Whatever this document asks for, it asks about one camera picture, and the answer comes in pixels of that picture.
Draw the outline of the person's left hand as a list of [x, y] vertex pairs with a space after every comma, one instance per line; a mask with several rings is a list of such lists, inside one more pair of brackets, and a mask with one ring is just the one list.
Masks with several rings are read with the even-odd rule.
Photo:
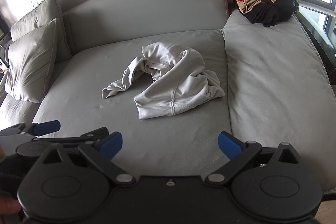
[[0, 193], [0, 215], [12, 215], [21, 211], [20, 203], [6, 192]]

